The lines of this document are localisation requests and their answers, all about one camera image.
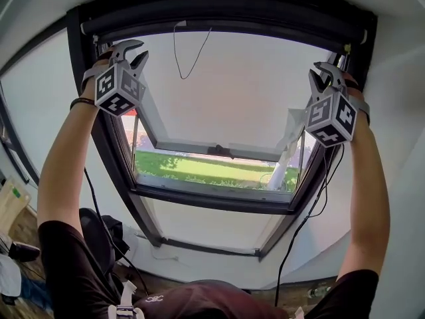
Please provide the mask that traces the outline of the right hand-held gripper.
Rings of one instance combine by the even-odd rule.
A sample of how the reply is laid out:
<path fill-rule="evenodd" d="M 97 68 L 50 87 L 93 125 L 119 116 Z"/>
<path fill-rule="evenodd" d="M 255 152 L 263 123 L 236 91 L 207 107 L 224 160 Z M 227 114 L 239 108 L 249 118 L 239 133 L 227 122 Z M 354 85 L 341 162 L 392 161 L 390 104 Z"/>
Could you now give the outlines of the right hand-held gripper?
<path fill-rule="evenodd" d="M 349 83 L 342 71 L 329 62 L 313 64 L 327 73 L 331 86 L 314 70 L 308 72 L 313 103 L 307 109 L 305 130 L 323 147 L 330 148 L 353 139 L 358 109 L 347 93 Z"/>

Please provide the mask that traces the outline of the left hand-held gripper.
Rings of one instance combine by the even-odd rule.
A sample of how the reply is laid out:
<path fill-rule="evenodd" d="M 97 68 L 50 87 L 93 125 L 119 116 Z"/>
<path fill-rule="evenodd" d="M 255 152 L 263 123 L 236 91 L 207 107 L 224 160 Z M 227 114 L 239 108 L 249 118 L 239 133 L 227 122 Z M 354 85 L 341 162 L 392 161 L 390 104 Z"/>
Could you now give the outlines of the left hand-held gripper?
<path fill-rule="evenodd" d="M 143 41 L 130 39 L 114 45 L 109 69 L 95 80 L 95 105 L 112 116 L 122 116 L 136 109 L 143 98 L 146 86 L 140 81 L 143 68 L 149 58 L 149 51 L 138 54 L 131 63 L 126 53 L 142 47 Z"/>

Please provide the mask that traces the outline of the person's right hand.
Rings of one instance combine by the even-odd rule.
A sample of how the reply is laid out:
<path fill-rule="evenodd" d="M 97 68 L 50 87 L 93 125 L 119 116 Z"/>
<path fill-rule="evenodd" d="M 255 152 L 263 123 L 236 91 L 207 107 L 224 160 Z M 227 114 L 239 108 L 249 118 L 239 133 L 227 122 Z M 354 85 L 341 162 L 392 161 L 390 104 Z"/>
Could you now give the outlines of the person's right hand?
<path fill-rule="evenodd" d="M 369 115 L 369 105 L 365 102 L 363 92 L 357 84 L 357 81 L 348 72 L 342 72 L 342 74 L 347 87 L 350 103 L 352 103 L 357 110 Z"/>

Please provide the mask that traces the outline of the person's left hand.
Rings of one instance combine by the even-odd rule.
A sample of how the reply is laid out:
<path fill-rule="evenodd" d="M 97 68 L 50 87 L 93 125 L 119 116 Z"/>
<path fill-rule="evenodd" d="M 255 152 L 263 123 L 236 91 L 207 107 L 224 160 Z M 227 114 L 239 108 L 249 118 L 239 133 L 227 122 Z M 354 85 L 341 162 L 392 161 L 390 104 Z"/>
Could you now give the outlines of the person's left hand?
<path fill-rule="evenodd" d="M 107 51 L 100 55 L 93 67 L 88 69 L 83 76 L 80 97 L 95 100 L 95 80 L 98 76 L 109 69 L 109 62 L 113 51 Z"/>

